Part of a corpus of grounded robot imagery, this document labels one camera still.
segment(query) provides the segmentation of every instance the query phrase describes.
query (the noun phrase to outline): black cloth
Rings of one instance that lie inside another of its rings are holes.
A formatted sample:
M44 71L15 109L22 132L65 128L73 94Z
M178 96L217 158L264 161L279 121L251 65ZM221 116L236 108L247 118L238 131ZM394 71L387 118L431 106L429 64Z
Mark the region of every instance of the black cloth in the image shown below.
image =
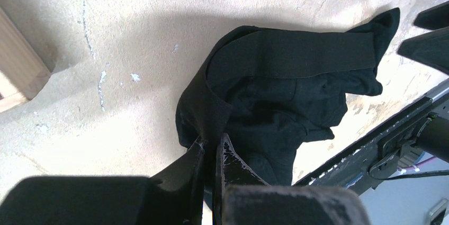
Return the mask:
M414 25L434 31L403 41L398 54L449 75L449 2L420 12Z
M179 142L205 141L206 166L226 132L236 153L272 185L291 185L296 150L332 139L345 93L379 95L377 66L399 25L398 8L345 33L241 26L212 49L176 110Z

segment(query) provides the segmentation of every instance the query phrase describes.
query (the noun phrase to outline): wooden block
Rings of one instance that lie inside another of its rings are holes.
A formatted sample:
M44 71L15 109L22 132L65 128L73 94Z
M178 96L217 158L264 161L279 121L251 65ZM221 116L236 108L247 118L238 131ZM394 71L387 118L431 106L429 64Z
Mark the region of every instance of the wooden block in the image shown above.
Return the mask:
M33 99L50 71L0 8L0 112Z

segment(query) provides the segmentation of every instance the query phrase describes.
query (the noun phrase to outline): dusty floor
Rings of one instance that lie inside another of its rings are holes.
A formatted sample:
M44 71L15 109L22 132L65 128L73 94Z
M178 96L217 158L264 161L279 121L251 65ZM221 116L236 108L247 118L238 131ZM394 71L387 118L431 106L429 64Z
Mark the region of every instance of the dusty floor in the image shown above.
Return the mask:
M53 70L33 101L0 114L0 200L30 175L151 176L170 164L185 151L176 102L212 46L239 25L344 31L400 7L379 69L384 93L349 96L336 139L299 149L296 181L445 78L395 53L423 32L411 27L416 14L444 1L0 0Z

